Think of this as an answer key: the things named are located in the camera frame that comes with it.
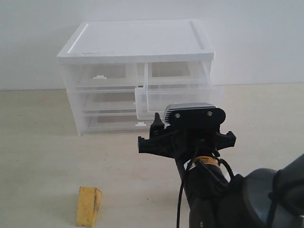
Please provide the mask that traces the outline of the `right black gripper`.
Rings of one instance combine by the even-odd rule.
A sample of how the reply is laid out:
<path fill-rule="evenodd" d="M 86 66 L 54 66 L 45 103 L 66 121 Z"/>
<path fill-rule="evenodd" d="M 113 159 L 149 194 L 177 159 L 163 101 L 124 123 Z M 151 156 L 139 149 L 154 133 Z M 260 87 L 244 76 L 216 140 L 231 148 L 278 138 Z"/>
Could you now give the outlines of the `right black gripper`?
<path fill-rule="evenodd" d="M 154 114 L 149 138 L 138 137 L 138 152 L 167 158 L 190 159 L 194 155 L 219 157 L 219 150 L 234 147 L 236 136 L 232 131 L 222 134 L 219 130 L 174 130 L 165 128 L 159 113 Z"/>

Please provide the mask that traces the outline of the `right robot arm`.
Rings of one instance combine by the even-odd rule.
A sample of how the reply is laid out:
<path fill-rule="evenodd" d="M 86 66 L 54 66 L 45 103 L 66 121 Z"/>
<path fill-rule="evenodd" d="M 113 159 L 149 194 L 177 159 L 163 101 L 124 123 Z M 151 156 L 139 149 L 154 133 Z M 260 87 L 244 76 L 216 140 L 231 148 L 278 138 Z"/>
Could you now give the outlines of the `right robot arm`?
<path fill-rule="evenodd" d="M 220 132 L 225 118 L 219 108 L 175 111 L 164 121 L 155 114 L 138 150 L 175 160 L 191 228 L 303 227 L 303 156 L 279 170 L 234 174 L 219 154 L 236 142 L 232 132 Z"/>

